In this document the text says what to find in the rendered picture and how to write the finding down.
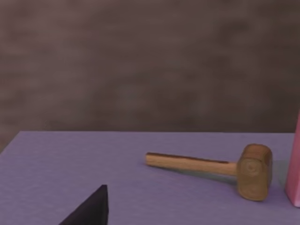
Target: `mallet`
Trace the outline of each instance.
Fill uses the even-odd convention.
[[[272,152],[262,144],[247,145],[237,163],[148,152],[146,164],[236,176],[239,194],[252,201],[267,197],[272,180]]]

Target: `blurry background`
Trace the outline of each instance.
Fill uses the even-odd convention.
[[[19,130],[293,132],[299,0],[0,0]]]

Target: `pink object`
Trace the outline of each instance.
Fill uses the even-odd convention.
[[[300,207],[300,112],[296,127],[285,192],[295,207]]]

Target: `mallet head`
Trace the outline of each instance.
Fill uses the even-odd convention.
[[[268,195],[272,180],[272,152],[261,144],[247,145],[237,163],[239,194],[252,201],[262,201]]]

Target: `purple surface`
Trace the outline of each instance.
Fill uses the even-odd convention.
[[[288,160],[292,134],[20,132],[0,155],[0,224],[57,225],[100,185],[109,225],[296,225],[276,176],[265,202],[233,186],[144,165],[145,153],[236,161],[249,143]]]

